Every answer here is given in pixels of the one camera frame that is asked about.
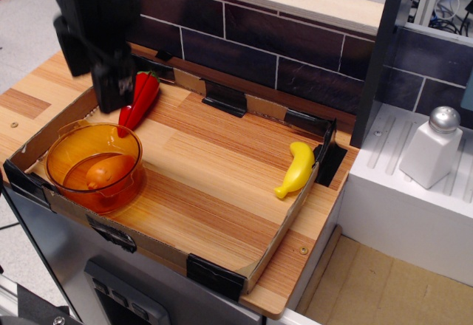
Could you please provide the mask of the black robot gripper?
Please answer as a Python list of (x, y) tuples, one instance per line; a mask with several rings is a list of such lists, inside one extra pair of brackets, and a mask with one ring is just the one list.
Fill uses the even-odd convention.
[(91, 72), (99, 109), (131, 105), (135, 62), (126, 34), (139, 16), (140, 0), (56, 0), (53, 25), (73, 77)]

